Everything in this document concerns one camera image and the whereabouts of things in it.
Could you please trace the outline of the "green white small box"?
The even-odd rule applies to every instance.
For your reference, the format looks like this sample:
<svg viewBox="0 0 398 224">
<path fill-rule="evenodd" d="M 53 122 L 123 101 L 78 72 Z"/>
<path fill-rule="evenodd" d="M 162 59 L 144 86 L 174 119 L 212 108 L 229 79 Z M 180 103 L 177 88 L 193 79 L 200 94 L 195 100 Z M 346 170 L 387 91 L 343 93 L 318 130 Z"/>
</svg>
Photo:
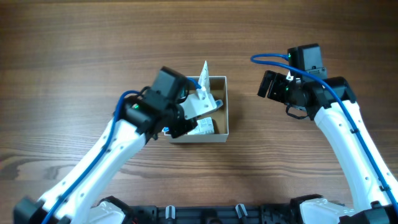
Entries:
<svg viewBox="0 0 398 224">
<path fill-rule="evenodd" d="M 213 120 L 210 117 L 197 120 L 197 126 L 188 135 L 214 134 Z"/>
</svg>

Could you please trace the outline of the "white lotion tube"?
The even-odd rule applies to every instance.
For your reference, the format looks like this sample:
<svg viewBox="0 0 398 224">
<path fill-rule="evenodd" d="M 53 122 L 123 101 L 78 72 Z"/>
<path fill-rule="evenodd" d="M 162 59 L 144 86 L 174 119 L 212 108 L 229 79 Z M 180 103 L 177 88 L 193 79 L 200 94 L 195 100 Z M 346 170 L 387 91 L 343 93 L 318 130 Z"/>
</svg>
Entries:
<svg viewBox="0 0 398 224">
<path fill-rule="evenodd" d="M 209 69 L 208 69 L 208 64 L 207 61 L 205 61 L 199 80 L 198 84 L 201 86 L 202 90 L 205 90 L 207 93 L 210 93 L 210 76 L 209 76 Z"/>
</svg>

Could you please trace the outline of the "blue white toothbrush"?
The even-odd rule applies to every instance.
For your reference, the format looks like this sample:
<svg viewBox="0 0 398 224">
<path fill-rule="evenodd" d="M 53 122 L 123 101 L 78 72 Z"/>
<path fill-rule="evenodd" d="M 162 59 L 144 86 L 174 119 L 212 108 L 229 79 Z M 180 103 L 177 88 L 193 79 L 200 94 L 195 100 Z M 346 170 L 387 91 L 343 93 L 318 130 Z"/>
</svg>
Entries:
<svg viewBox="0 0 398 224">
<path fill-rule="evenodd" d="M 217 108 L 216 108 L 216 109 L 219 109 L 220 107 L 223 106 L 222 100 L 216 100 L 215 102 L 216 102 L 216 105 L 217 105 Z M 165 128 L 163 129 L 163 133 L 167 133 L 167 132 L 169 132 L 169 128 L 168 128 L 168 127 L 165 127 Z"/>
</svg>

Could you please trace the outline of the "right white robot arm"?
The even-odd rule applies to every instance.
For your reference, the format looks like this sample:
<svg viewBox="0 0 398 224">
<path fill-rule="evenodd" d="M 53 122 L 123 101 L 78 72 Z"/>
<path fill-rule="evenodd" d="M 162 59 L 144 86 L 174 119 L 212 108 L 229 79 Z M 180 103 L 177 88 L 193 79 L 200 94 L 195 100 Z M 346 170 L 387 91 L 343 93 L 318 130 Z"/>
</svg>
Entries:
<svg viewBox="0 0 398 224">
<path fill-rule="evenodd" d="M 343 77 L 327 76 L 318 44 L 288 49 L 281 58 L 257 54 L 251 62 L 287 69 L 286 75 L 266 71 L 258 96 L 304 111 L 335 153 L 349 185 L 353 208 L 321 195 L 290 201 L 288 217 L 295 223 L 397 223 L 397 180 L 369 135 L 356 95 Z"/>
</svg>

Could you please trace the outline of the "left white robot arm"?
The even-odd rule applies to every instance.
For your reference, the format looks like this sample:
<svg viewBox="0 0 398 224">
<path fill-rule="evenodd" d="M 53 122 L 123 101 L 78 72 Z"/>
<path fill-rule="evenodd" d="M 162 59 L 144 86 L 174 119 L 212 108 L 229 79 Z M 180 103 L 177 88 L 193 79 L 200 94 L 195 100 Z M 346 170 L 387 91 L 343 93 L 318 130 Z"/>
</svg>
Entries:
<svg viewBox="0 0 398 224">
<path fill-rule="evenodd" d="M 117 171 L 150 139 L 169 128 L 179 137 L 197 125 L 180 99 L 196 80 L 162 67 L 151 86 L 128 90 L 116 105 L 102 137 L 59 183 L 38 201 L 23 198 L 13 210 L 14 223 L 122 223 L 123 208 L 111 202 L 94 205 Z"/>
</svg>

